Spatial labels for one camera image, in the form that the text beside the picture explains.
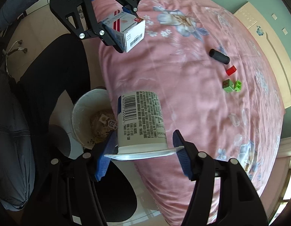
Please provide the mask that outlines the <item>white yogurt cup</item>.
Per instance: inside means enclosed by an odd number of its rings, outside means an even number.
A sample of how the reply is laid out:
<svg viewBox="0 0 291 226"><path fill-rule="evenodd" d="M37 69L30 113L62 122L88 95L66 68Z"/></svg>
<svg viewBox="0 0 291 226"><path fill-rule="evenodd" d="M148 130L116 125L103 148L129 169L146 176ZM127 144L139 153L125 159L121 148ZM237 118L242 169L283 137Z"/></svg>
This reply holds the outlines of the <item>white yogurt cup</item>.
<svg viewBox="0 0 291 226"><path fill-rule="evenodd" d="M104 156L118 161L170 156L183 146L169 148L159 97L135 91L118 98L117 152Z"/></svg>

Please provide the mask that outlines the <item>bright green toy brick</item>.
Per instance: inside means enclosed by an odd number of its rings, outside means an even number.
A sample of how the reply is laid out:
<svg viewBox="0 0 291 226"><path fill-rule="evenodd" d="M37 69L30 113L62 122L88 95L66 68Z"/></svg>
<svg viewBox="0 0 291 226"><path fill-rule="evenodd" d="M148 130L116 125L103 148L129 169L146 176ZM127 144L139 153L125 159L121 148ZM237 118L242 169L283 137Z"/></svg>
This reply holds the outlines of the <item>bright green toy brick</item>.
<svg viewBox="0 0 291 226"><path fill-rule="evenodd" d="M234 90L236 92L240 92L242 90L242 82L240 80L236 80L234 83Z"/></svg>

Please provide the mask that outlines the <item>white paper trash bucket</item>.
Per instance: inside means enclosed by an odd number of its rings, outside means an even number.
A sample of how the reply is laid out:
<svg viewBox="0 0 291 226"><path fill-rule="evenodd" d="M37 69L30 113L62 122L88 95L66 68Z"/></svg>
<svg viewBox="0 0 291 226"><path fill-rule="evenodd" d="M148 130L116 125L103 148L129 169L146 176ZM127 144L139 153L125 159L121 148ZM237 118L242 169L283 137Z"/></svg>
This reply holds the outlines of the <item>white paper trash bucket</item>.
<svg viewBox="0 0 291 226"><path fill-rule="evenodd" d="M71 112L71 131L82 147L91 150L105 141L110 131L118 127L109 95L105 89L93 89L84 94Z"/></svg>

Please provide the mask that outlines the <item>red block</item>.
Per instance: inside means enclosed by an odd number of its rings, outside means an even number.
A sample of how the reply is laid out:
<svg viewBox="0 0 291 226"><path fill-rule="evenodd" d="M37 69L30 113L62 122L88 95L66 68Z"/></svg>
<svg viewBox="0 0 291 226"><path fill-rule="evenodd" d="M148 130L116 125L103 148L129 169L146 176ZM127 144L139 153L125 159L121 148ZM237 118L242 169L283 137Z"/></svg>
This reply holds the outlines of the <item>red block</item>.
<svg viewBox="0 0 291 226"><path fill-rule="evenodd" d="M226 74L228 76L231 76L232 74L234 74L237 71L237 68L233 65L230 68L226 69Z"/></svg>

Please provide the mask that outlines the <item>black foam roller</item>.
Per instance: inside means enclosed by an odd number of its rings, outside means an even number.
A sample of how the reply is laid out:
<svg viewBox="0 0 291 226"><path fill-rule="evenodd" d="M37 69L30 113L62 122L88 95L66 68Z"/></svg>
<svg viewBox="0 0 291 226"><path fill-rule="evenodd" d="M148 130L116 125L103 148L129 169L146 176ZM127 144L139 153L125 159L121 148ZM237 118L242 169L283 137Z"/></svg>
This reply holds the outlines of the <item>black foam roller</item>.
<svg viewBox="0 0 291 226"><path fill-rule="evenodd" d="M228 56L217 50L214 50L213 48L209 51L209 56L226 65L230 62L230 58Z"/></svg>

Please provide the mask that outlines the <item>cream bed headboard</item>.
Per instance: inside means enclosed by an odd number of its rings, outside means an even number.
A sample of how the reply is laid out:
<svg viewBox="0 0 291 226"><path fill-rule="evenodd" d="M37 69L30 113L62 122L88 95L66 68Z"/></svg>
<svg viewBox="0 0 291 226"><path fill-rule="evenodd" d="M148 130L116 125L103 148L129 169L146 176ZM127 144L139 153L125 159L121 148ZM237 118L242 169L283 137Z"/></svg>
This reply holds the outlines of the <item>cream bed headboard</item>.
<svg viewBox="0 0 291 226"><path fill-rule="evenodd" d="M234 16L248 29L265 54L279 85L284 107L290 107L291 60L280 38L250 2L241 6Z"/></svg>

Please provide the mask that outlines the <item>dark green wooden cube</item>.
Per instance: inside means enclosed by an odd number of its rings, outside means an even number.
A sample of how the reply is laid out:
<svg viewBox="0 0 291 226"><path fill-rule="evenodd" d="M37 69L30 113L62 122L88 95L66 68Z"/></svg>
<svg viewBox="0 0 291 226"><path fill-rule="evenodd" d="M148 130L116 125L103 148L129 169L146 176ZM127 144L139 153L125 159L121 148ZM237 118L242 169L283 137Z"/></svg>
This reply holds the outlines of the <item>dark green wooden cube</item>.
<svg viewBox="0 0 291 226"><path fill-rule="evenodd" d="M225 81L223 81L222 83L222 88L225 92L233 92L234 91L234 83L232 82L232 80L227 79Z"/></svg>

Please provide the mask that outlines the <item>white red medicine box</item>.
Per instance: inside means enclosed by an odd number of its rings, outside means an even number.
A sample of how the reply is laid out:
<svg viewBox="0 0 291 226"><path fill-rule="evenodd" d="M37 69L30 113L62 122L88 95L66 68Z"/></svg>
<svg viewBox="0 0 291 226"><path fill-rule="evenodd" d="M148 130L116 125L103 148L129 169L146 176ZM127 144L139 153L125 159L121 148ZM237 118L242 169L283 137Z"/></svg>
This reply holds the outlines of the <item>white red medicine box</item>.
<svg viewBox="0 0 291 226"><path fill-rule="evenodd" d="M102 23L126 53L144 38L145 20L127 12L115 10Z"/></svg>

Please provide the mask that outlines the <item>pink floral bed sheet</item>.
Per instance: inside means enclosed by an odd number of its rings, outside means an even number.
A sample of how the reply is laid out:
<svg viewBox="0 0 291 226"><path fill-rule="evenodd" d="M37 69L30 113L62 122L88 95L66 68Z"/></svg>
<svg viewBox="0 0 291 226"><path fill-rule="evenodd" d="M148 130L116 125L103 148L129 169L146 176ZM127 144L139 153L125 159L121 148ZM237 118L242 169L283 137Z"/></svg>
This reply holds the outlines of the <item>pink floral bed sheet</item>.
<svg viewBox="0 0 291 226"><path fill-rule="evenodd" d="M250 32L211 0L142 0L144 38L128 53L104 44L99 62L112 107L138 90L159 96L168 143L179 130L211 157L236 158L258 194L278 152L285 108L276 78ZM230 58L223 64L211 49ZM237 71L228 76L226 69ZM223 81L242 82L225 92Z"/></svg>

